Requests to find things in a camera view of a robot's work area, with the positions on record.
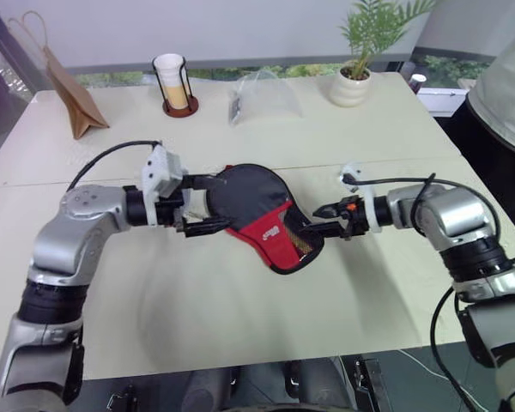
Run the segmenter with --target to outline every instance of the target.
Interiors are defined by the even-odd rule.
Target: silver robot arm
[[[343,181],[358,185],[349,175]],[[373,203],[345,197],[313,215],[342,217],[346,227],[330,221],[306,230],[345,239],[362,235],[370,228],[365,212],[371,208],[380,226],[415,228],[426,236],[449,270],[458,299],[469,304],[457,316],[471,354],[485,367],[496,368],[502,405],[515,411],[515,259],[506,257],[476,194],[460,187],[447,190],[429,185],[416,202],[423,188],[413,185],[389,191]]]
[[[132,226],[175,227],[185,236],[215,233],[221,218],[188,223],[188,189],[216,183],[183,173],[162,146],[143,168],[143,191],[80,186],[68,191],[58,214],[40,231],[21,305],[0,357],[0,412],[65,411],[82,385],[82,306],[107,239]]]

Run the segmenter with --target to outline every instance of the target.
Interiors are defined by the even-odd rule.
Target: floor
[[[494,371],[476,364],[464,343],[439,347],[440,354],[456,379],[487,410],[498,410],[499,398]],[[408,349],[408,353],[438,373],[430,348]],[[443,379],[398,351],[364,354],[379,360],[393,412],[465,411],[452,387]],[[180,410],[190,373],[164,373],[134,378],[97,379],[84,382],[80,396],[70,405],[71,412],[106,411],[111,394],[120,394],[128,384],[137,388],[140,412]],[[279,363],[252,365],[242,369],[239,388],[228,406],[289,403]]]

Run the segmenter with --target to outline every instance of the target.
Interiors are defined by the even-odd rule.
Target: paper bag
[[[36,15],[40,19],[44,31],[44,45],[40,45],[27,28],[25,23],[27,15]],[[91,94],[65,70],[52,50],[48,47],[47,32],[42,16],[31,10],[21,17],[21,21],[16,19],[9,19],[9,21],[14,21],[18,24],[38,47],[39,54],[41,55],[40,60],[42,60],[46,66],[46,74],[50,77],[51,83],[58,92],[59,97],[67,106],[73,137],[80,139],[90,126],[109,127],[101,115],[100,110],[95,105]]]

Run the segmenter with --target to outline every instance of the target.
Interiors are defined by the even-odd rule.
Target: table surface
[[[347,196],[340,169],[277,172],[310,215]],[[461,157],[373,161],[361,169],[371,179],[436,172],[493,200]],[[392,187],[379,185],[377,193]],[[33,239],[57,213],[65,189],[63,183],[0,187],[0,352],[19,306]],[[515,227],[493,202],[501,243],[512,258]],[[202,198],[193,197],[191,210],[203,213]],[[315,261],[279,276],[227,233],[185,239],[172,229],[133,228],[109,239],[88,293],[84,377],[428,345],[433,310],[450,284],[438,253],[413,230],[387,227],[350,242],[327,239]],[[441,313],[438,336],[439,342],[463,340],[451,305]]]
[[[362,105],[341,108],[325,97],[331,77],[287,79],[303,117],[248,119],[231,127],[231,82],[192,82],[200,109],[169,118],[158,87],[90,90],[111,125],[72,138],[67,110],[55,91],[39,92],[0,150],[0,186],[71,181],[98,153],[129,140],[162,140],[190,171],[214,172],[226,164],[254,162],[270,168],[445,158],[459,152],[398,73],[373,75]],[[109,156],[87,179],[138,179],[147,148]]]

